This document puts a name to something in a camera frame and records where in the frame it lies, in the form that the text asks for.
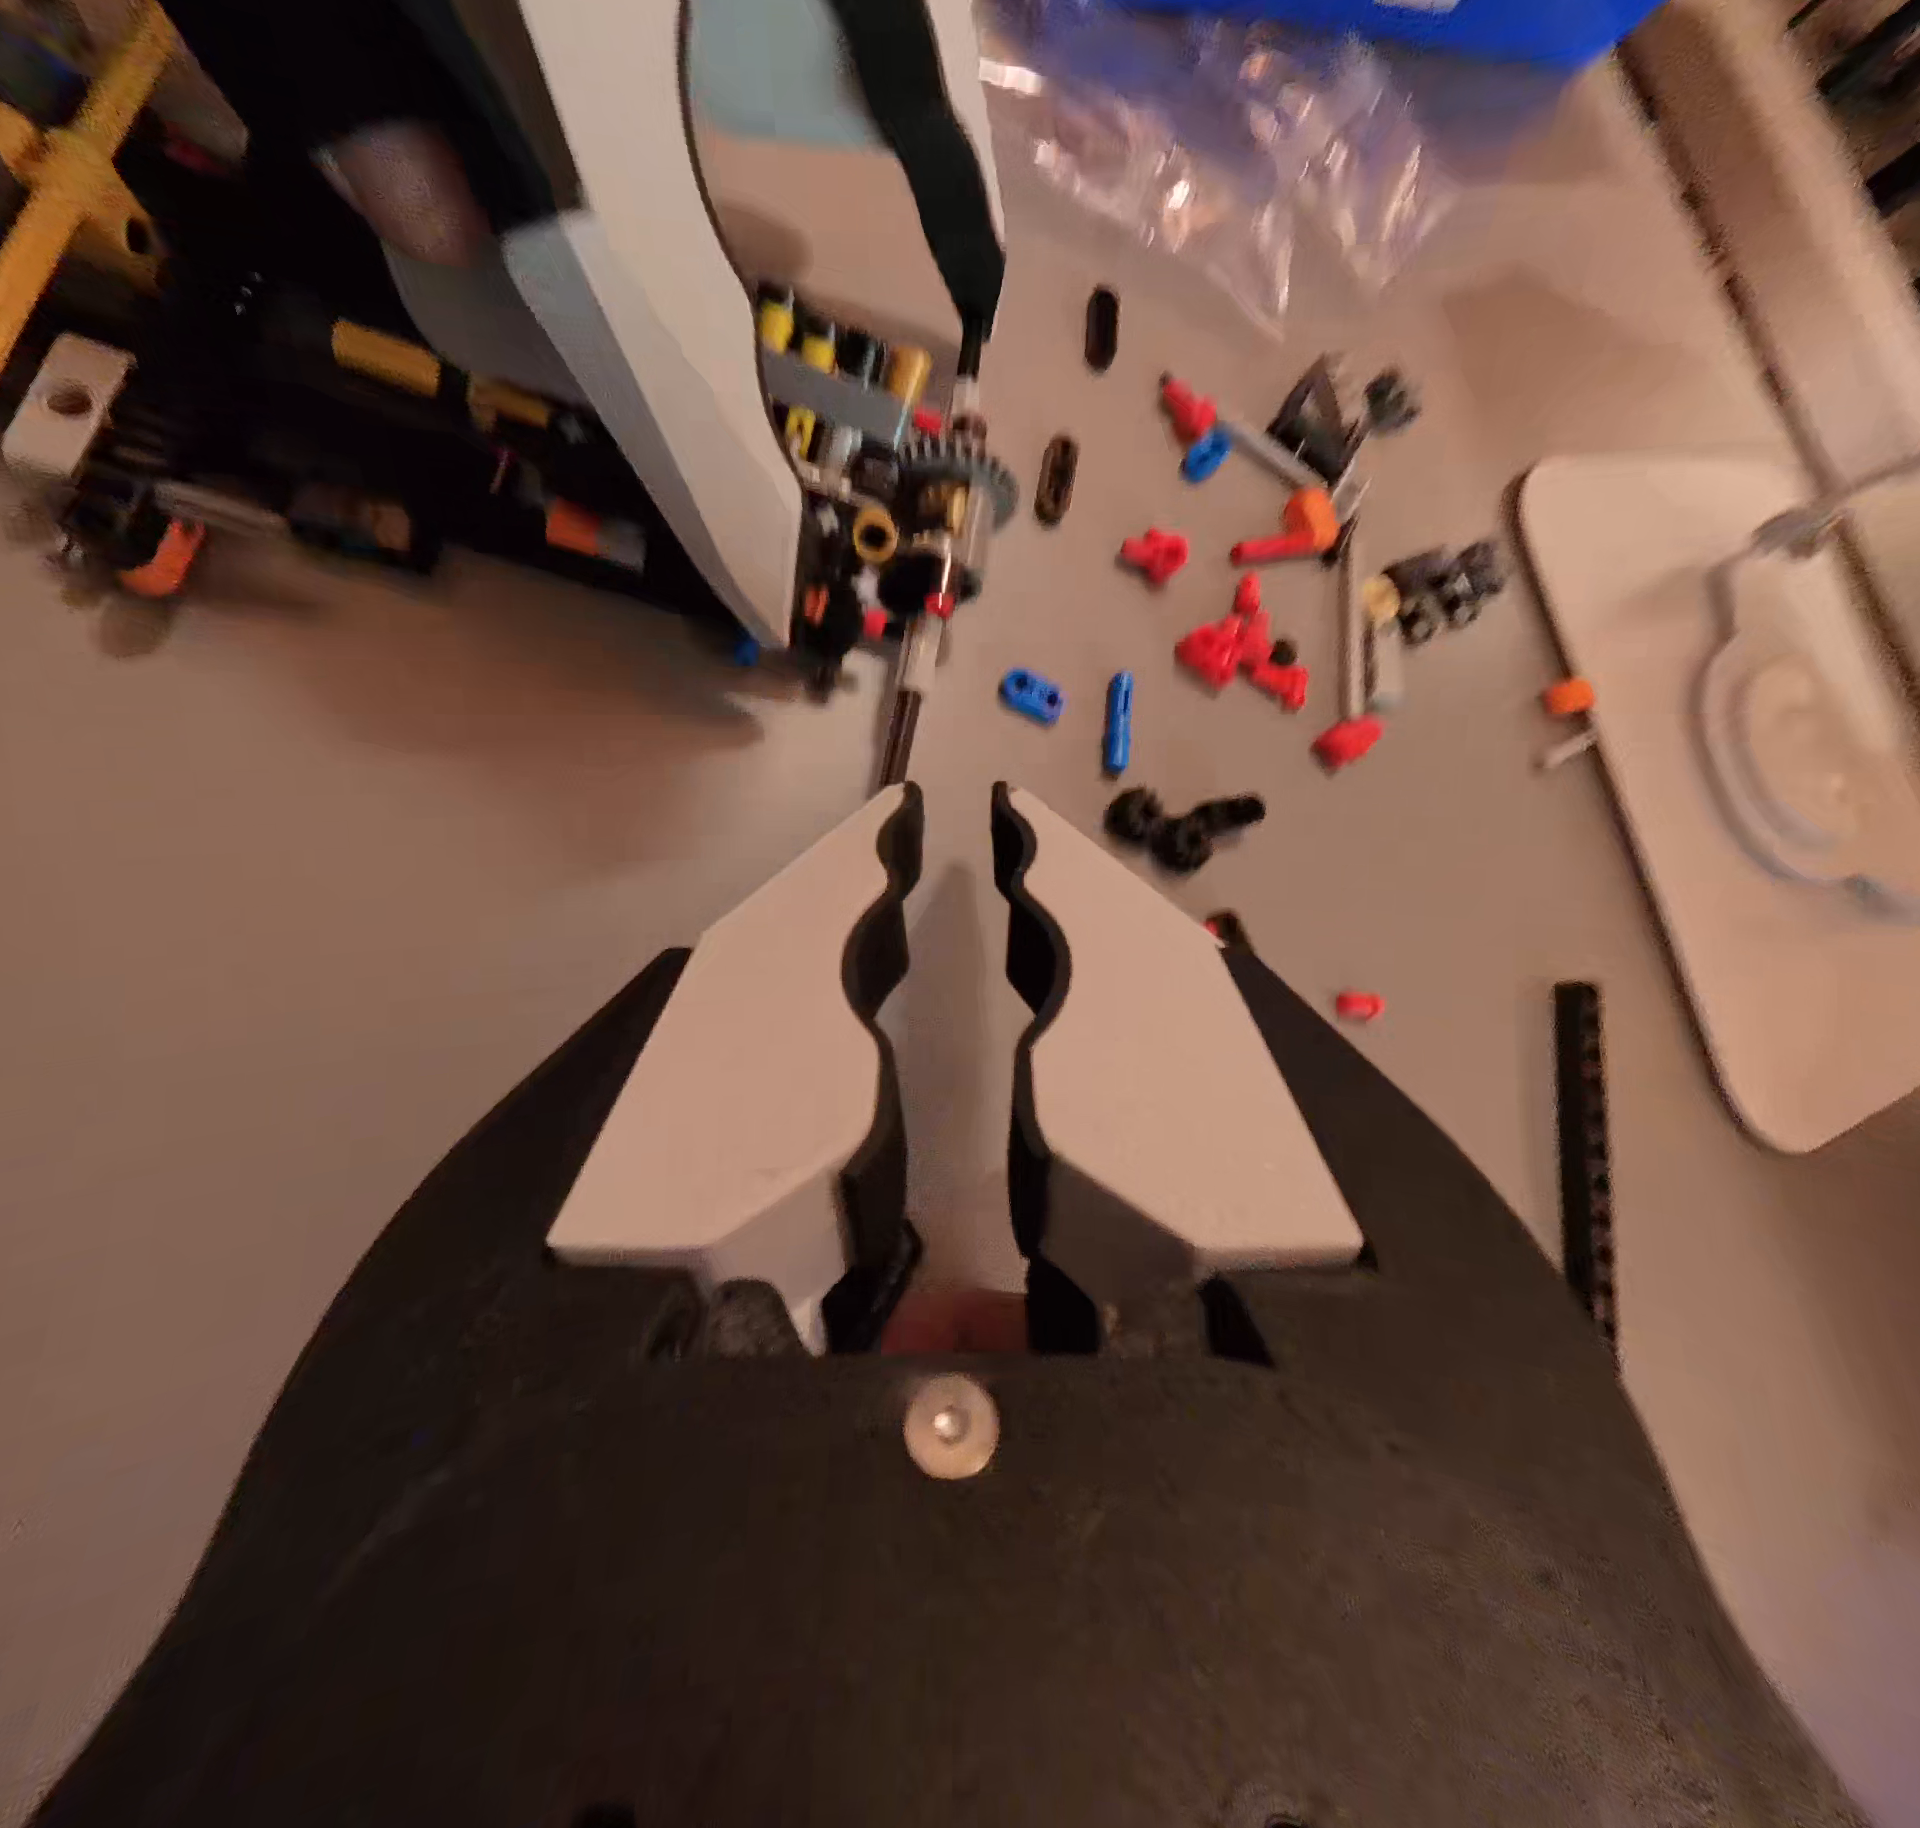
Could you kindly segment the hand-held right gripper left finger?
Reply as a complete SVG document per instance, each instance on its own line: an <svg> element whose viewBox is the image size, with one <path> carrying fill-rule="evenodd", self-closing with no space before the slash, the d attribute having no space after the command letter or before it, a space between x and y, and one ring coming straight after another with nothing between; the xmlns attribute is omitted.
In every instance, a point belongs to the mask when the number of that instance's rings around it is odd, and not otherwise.
<svg viewBox="0 0 1920 1828"><path fill-rule="evenodd" d="M921 873L922 794L883 786L687 948L547 1233L554 1259L759 1283L809 1353L883 1340L921 1253L883 1030Z"/></svg>

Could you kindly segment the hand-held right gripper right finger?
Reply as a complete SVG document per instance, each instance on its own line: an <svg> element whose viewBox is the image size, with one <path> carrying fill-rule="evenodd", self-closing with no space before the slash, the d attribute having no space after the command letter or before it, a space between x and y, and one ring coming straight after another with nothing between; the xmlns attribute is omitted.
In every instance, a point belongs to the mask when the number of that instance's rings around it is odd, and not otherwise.
<svg viewBox="0 0 1920 1828"><path fill-rule="evenodd" d="M1204 1340L1209 1290L1347 1272L1367 1229L1230 952L1027 786L989 786L1006 902L1006 1203L1036 1353Z"/></svg>

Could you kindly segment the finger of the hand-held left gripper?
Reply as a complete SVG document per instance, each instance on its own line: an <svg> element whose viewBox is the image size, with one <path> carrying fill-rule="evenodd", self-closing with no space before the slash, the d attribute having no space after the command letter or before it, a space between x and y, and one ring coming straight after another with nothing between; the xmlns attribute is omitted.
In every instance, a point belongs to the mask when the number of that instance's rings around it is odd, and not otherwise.
<svg viewBox="0 0 1920 1828"><path fill-rule="evenodd" d="M687 0L687 101L718 140L894 160L985 345L1006 284L973 0Z"/></svg>
<svg viewBox="0 0 1920 1828"><path fill-rule="evenodd" d="M687 123L687 0L389 0L460 92L487 227L460 259L387 250L466 377L601 419L666 533L759 644L793 644L802 491L752 358L752 302Z"/></svg>

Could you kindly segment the lego car chassis model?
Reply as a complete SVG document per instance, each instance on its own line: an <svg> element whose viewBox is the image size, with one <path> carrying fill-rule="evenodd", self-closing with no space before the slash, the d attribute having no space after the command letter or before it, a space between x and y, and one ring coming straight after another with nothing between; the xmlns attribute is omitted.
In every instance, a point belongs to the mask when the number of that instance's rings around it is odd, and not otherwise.
<svg viewBox="0 0 1920 1828"><path fill-rule="evenodd" d="M178 605L207 528L280 533L321 554L430 581L487 549L650 611L687 616L752 665L769 644L734 616L674 540L601 419L521 382L336 317L308 290L263 187L151 114L178 32L151 0L82 85L22 20L5 28L5 475L58 554L145 605ZM904 362L922 351L797 319L769 362L814 419L802 485L797 680L844 681L853 649L949 626L977 596L961 544L1015 521L1017 481L937 419Z"/></svg>

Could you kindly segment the red lego pins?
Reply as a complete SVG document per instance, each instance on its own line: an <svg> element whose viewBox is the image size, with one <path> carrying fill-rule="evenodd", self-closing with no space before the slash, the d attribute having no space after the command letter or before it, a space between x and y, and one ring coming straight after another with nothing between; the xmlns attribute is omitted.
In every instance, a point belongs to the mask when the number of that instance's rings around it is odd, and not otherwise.
<svg viewBox="0 0 1920 1828"><path fill-rule="evenodd" d="M1187 540L1165 533L1165 528L1126 533L1116 544L1116 570L1126 570L1152 590L1165 590L1187 570ZM1227 611L1209 616L1209 624L1193 624L1174 644L1174 665L1187 681L1209 691L1209 696L1222 696L1230 681L1250 681L1272 706L1305 713L1310 706L1310 665L1301 658L1288 658L1288 640L1272 636L1261 570L1264 563L1250 563L1250 554L1230 549L1230 602L1227 602Z"/></svg>

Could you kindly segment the long black lego beam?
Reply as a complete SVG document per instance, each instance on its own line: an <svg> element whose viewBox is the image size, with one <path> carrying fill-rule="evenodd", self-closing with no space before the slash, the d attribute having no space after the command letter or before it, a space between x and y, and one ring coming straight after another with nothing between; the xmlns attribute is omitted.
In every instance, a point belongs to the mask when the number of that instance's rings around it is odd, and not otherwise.
<svg viewBox="0 0 1920 1828"><path fill-rule="evenodd" d="M1549 985L1560 1278L1618 1363L1618 1223L1602 985Z"/></svg>

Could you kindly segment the clear plastic bag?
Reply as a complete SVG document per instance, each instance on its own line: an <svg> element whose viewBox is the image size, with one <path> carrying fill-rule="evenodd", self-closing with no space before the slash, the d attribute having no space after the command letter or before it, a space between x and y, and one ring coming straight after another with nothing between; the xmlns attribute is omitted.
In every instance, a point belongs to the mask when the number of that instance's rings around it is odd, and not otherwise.
<svg viewBox="0 0 1920 1828"><path fill-rule="evenodd" d="M1278 20L1204 20L1187 38L1201 149L1185 259L1272 334L1305 231L1383 297L1456 205L1388 56Z"/></svg>
<svg viewBox="0 0 1920 1828"><path fill-rule="evenodd" d="M995 140L1072 211L1280 326L1301 160L1176 20L973 7Z"/></svg>

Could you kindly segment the white rounded board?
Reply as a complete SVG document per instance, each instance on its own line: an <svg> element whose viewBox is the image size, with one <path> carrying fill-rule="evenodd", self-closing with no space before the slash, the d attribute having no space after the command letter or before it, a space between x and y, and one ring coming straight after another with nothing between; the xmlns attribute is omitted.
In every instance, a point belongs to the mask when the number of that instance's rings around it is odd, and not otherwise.
<svg viewBox="0 0 1920 1828"><path fill-rule="evenodd" d="M1597 759L1719 1091L1751 1140L1807 1156L1914 1097L1920 926L1764 878L1692 745L1707 581L1788 506L1795 475L1740 457L1544 457L1520 485L1520 544L1597 691Z"/></svg>

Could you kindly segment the clear plastic holder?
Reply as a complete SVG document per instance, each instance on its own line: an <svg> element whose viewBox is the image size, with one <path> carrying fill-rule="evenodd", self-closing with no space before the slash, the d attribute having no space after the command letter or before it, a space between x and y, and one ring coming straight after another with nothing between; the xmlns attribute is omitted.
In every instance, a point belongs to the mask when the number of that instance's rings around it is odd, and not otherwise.
<svg viewBox="0 0 1920 1828"><path fill-rule="evenodd" d="M1914 457L1764 518L1719 563L1719 649L1692 680L1692 745L1740 850L1892 926L1920 913L1914 745L1841 521L1903 481Z"/></svg>

